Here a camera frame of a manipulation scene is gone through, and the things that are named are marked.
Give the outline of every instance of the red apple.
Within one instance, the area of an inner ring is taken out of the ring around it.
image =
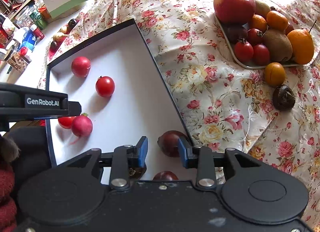
[[[254,0],[213,0],[217,18],[224,24],[244,25],[254,15]]]

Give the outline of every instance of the cherry tomato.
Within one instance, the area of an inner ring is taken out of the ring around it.
[[[171,171],[157,173],[152,180],[178,180],[178,177]]]
[[[267,65],[270,63],[270,52],[263,44],[258,44],[253,47],[252,60],[257,65]]]
[[[62,126],[65,129],[70,129],[74,118],[75,117],[61,117],[61,118],[58,118],[59,125]]]
[[[263,33],[259,29],[252,28],[248,31],[247,41],[252,45],[261,44],[263,41]]]
[[[249,62],[253,56],[252,45],[243,38],[241,38],[240,41],[236,43],[234,52],[238,60],[243,63]]]
[[[110,77],[101,76],[96,82],[96,91],[101,97],[110,97],[115,91],[115,83]]]

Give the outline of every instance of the bottle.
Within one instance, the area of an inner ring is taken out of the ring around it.
[[[31,31],[33,32],[33,34],[39,38],[40,40],[42,40],[44,38],[44,34],[41,32],[41,30],[39,29],[39,27],[36,26],[36,24],[33,24],[30,27]]]

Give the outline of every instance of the white tray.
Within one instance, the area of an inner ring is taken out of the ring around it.
[[[216,13],[214,13],[214,17],[215,17],[215,19],[216,19],[216,21],[217,21],[217,23],[218,23],[218,25],[219,25],[219,27],[220,27],[220,29],[221,29],[224,37],[225,37],[225,39],[226,39],[227,45],[228,45],[228,47],[229,47],[229,49],[230,49],[230,52],[231,52],[231,54],[232,54],[232,56],[233,56],[233,59],[234,59],[239,65],[241,65],[241,66],[244,67],[244,68],[251,69],[251,70],[264,69],[264,68],[266,68],[266,65],[257,66],[257,65],[255,65],[252,61],[248,62],[248,65],[245,65],[245,64],[243,64],[242,62],[240,62],[240,61],[237,59],[235,53],[233,52],[233,47],[234,47],[234,45],[232,45],[232,44],[229,42],[229,40],[228,40],[228,38],[227,38],[227,35],[226,35],[226,33],[224,32],[224,29],[223,29],[223,27],[222,27],[222,24],[221,24],[221,22],[219,21],[219,19],[218,19],[217,16],[216,16]],[[301,64],[294,63],[294,62],[292,62],[291,60],[289,60],[289,61],[287,61],[287,62],[283,62],[283,63],[282,63],[282,66],[283,66],[283,67],[292,67],[292,66],[302,66],[302,65],[301,65]]]
[[[91,59],[85,79],[71,72],[71,62],[77,56]],[[100,76],[110,76],[115,82],[109,100],[96,93]],[[188,132],[133,19],[93,36],[51,62],[46,89],[67,93],[70,101],[79,101],[82,112],[89,114],[93,123],[90,137],[70,145],[77,139],[71,130],[60,127],[57,119],[46,121],[52,165],[91,148],[98,147],[104,153],[121,145],[136,145],[145,135],[148,154],[143,179],[168,170],[179,179],[195,180],[195,169],[184,169],[180,158],[165,156],[157,145],[158,137],[168,130]],[[105,168],[101,182],[108,184],[109,176],[110,168]]]

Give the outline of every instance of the tomato stem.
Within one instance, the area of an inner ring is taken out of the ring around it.
[[[310,33],[311,29],[315,26],[316,22],[317,22],[317,20],[313,23],[312,27],[309,30],[309,33]]]

